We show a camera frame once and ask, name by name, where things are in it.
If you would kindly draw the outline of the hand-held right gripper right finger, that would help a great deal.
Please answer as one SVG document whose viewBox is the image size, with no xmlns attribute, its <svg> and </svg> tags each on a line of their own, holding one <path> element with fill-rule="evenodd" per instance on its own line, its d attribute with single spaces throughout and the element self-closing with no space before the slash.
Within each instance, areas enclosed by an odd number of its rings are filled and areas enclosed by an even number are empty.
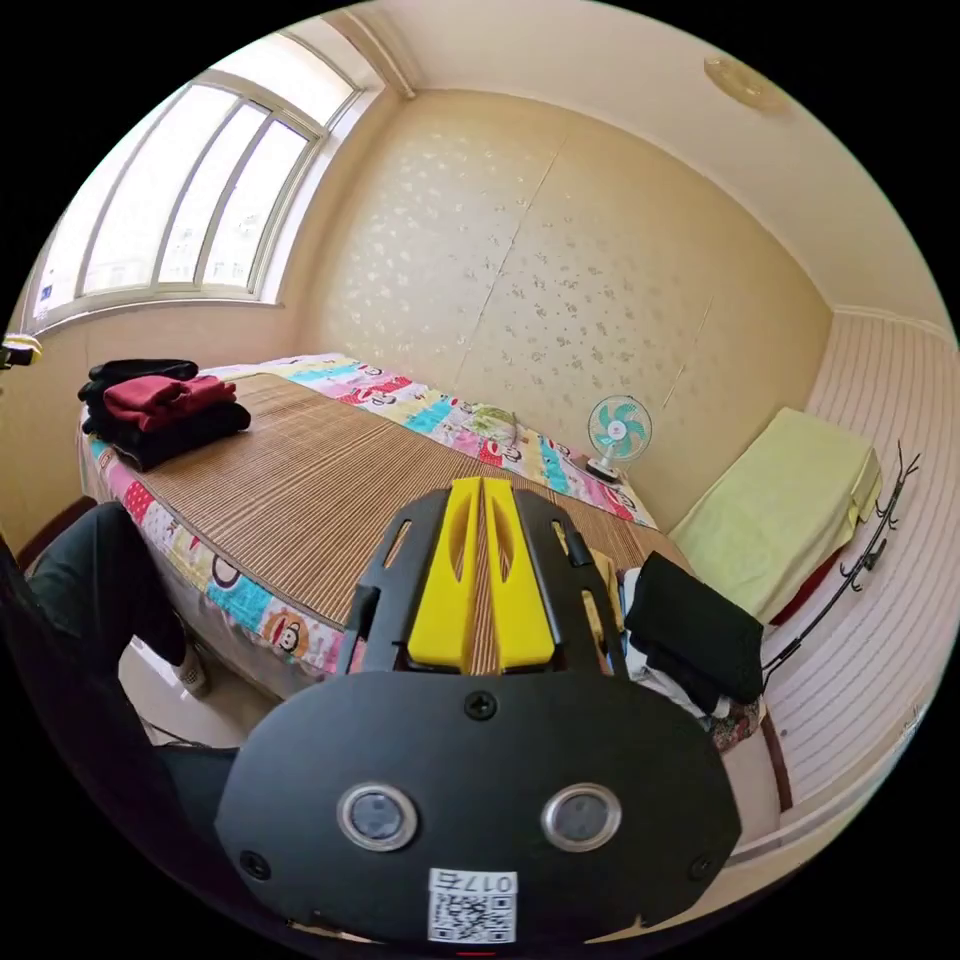
<svg viewBox="0 0 960 960">
<path fill-rule="evenodd" d="M 483 480 L 490 608 L 502 671 L 541 669 L 555 642 L 513 488 Z"/>
</svg>

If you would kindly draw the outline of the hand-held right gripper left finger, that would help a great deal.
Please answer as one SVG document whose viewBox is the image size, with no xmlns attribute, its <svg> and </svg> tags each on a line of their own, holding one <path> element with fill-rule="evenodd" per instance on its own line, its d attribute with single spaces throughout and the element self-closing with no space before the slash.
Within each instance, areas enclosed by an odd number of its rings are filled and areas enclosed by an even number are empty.
<svg viewBox="0 0 960 960">
<path fill-rule="evenodd" d="M 459 478 L 447 491 L 407 652 L 420 667 L 468 669 L 477 597 L 481 479 Z"/>
</svg>

